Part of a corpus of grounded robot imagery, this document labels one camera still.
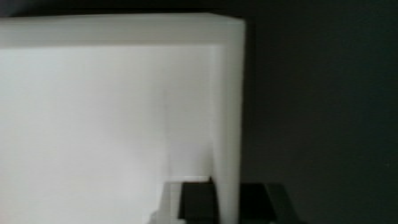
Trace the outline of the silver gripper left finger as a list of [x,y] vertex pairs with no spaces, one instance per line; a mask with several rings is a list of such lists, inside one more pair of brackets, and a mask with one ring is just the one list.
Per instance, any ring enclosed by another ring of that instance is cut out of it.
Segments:
[[218,198],[214,184],[168,182],[163,185],[154,224],[218,224]]

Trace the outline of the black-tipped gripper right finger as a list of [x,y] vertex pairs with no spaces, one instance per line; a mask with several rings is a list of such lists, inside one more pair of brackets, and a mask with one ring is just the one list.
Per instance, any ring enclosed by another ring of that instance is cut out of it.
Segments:
[[239,224],[300,224],[287,192],[280,184],[241,184]]

